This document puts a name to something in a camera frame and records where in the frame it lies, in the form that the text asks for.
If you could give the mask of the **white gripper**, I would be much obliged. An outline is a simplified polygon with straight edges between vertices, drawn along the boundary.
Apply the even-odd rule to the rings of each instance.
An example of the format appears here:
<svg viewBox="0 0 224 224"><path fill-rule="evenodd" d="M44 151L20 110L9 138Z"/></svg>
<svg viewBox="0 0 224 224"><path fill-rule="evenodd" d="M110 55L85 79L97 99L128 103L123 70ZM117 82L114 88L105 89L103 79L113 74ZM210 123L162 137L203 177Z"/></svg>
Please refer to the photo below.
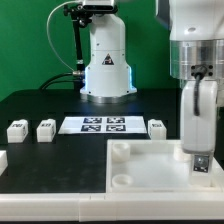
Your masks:
<svg viewBox="0 0 224 224"><path fill-rule="evenodd" d="M188 154L210 154L215 150L217 90L216 81L199 84L199 115L194 114L194 81L188 81L181 96L180 141Z"/></svg>

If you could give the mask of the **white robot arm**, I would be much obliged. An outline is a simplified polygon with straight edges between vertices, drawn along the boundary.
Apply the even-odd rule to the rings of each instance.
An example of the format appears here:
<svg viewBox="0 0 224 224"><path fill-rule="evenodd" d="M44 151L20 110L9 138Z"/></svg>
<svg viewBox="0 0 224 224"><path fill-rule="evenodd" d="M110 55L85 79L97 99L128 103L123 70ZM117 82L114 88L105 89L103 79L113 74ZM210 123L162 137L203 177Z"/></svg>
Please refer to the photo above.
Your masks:
<svg viewBox="0 0 224 224"><path fill-rule="evenodd" d="M181 98L180 139L184 152L215 150L219 82L224 79L224 0L156 0L159 18L170 22L170 74L186 82ZM91 61L83 98L116 102L137 92L125 58L125 24L114 0L84 0L90 14Z"/></svg>

